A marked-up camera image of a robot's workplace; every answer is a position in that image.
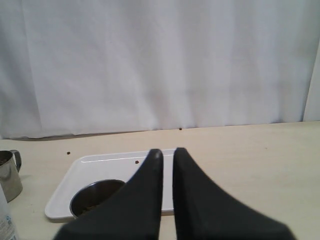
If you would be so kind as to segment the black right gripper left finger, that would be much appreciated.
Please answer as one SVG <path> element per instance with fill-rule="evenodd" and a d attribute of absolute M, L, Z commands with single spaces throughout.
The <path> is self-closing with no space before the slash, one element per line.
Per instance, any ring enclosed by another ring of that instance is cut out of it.
<path fill-rule="evenodd" d="M 163 201 L 164 157 L 151 149 L 131 179 L 111 198 L 69 223 L 56 240 L 157 240 Z"/>

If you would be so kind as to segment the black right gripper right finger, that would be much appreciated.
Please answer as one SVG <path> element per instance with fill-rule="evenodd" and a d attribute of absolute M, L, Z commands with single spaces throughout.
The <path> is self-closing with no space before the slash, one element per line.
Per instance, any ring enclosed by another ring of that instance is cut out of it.
<path fill-rule="evenodd" d="M 185 148 L 173 155 L 173 208 L 179 240 L 294 240 L 292 231 L 232 197 Z"/>

